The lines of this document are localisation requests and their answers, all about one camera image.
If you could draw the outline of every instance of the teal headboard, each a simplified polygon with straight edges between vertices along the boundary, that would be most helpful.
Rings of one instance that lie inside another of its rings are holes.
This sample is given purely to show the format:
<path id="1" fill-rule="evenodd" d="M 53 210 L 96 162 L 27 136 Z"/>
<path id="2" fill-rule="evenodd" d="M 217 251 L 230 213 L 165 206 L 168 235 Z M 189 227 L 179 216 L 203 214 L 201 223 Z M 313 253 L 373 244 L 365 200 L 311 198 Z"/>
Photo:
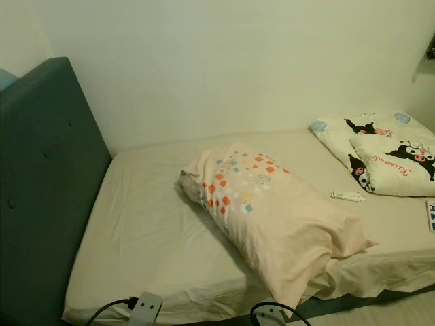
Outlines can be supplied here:
<path id="1" fill-rule="evenodd" d="M 62 325 L 71 268 L 111 157 L 67 58 L 0 93 L 1 323 Z"/>

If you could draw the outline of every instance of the gray bed frame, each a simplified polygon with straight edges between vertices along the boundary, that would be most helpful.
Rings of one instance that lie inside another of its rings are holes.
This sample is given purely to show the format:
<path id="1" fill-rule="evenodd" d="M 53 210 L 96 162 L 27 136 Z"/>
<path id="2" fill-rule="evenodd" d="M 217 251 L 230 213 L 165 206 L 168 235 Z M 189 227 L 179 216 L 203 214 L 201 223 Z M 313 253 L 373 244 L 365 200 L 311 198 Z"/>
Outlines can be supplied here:
<path id="1" fill-rule="evenodd" d="M 67 58 L 49 59 L 1 91 L 0 106 L 0 321 L 65 325 L 69 275 L 111 157 Z M 311 298 L 298 309 L 312 317 L 416 293 Z"/>

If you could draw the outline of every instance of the headboard button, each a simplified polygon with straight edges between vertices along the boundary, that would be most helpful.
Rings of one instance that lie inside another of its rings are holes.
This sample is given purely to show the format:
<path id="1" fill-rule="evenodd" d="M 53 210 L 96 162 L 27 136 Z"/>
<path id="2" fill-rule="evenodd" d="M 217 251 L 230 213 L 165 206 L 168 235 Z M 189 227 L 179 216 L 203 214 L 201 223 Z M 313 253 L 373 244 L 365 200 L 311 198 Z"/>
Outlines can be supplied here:
<path id="1" fill-rule="evenodd" d="M 7 202 L 7 204 L 9 205 L 10 209 L 14 209 L 16 207 L 16 200 L 14 199 L 9 199 L 9 201 Z"/>

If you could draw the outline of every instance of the black cable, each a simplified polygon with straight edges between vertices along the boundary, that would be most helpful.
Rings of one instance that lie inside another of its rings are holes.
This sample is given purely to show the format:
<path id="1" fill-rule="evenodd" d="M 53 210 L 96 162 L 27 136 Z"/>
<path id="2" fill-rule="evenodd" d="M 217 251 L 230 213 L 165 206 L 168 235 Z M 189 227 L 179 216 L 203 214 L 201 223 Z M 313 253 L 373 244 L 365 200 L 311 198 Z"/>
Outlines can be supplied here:
<path id="1" fill-rule="evenodd" d="M 106 310 L 107 308 L 109 308 L 110 306 L 114 306 L 116 304 L 126 304 L 128 306 L 128 308 L 130 308 L 131 310 L 136 306 L 138 298 L 137 297 L 130 297 L 128 299 L 121 299 L 121 300 L 115 300 L 112 301 L 108 304 L 106 304 L 105 306 L 102 306 L 101 308 L 99 308 L 97 310 L 96 313 L 94 313 L 92 315 L 92 317 L 89 318 L 89 320 L 86 322 L 85 326 L 89 326 L 91 324 L 91 322 L 94 321 L 94 319 L 96 319 L 96 317 L 102 313 L 104 310 Z"/>
<path id="2" fill-rule="evenodd" d="M 280 308 L 284 308 L 284 309 L 290 310 L 296 316 L 298 316 L 300 318 L 300 320 L 305 323 L 306 326 L 311 326 L 311 324 L 308 322 L 308 320 L 305 317 L 303 317 L 303 315 L 301 315 L 295 309 L 290 308 L 289 306 L 286 306 L 285 304 L 280 304 L 279 302 L 260 302 L 259 304 L 256 304 L 255 306 L 253 306 L 251 308 L 251 312 L 249 313 L 250 319 L 251 319 L 251 323 L 253 323 L 254 321 L 256 321 L 258 323 L 257 317 L 254 315 L 254 312 L 255 312 L 255 309 L 257 309 L 258 307 L 263 307 L 263 306 L 276 306 L 276 307 L 280 307 Z"/>

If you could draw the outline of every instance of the fitted sheet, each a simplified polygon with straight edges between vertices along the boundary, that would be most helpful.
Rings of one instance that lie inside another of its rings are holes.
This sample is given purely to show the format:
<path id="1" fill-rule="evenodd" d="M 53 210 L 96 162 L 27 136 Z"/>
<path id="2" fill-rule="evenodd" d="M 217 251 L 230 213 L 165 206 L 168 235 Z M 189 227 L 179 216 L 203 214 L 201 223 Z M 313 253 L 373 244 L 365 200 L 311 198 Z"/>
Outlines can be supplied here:
<path id="1" fill-rule="evenodd" d="M 232 135 L 135 149 L 118 154 L 101 186 L 77 253 L 63 318 L 83 323 L 112 300 L 148 291 L 162 296 L 159 325 L 246 314 L 270 295 L 212 218 L 175 186 L 181 168 L 201 151 L 238 141 L 282 162 L 328 195 L 361 189 L 308 130 Z M 335 200 L 359 213 L 373 240 L 364 253 L 330 261 L 304 301 L 384 289 L 415 291 L 435 283 L 435 235 L 424 198 L 363 194 L 363 203 Z M 122 325 L 122 305 L 106 310 L 104 325 Z"/>

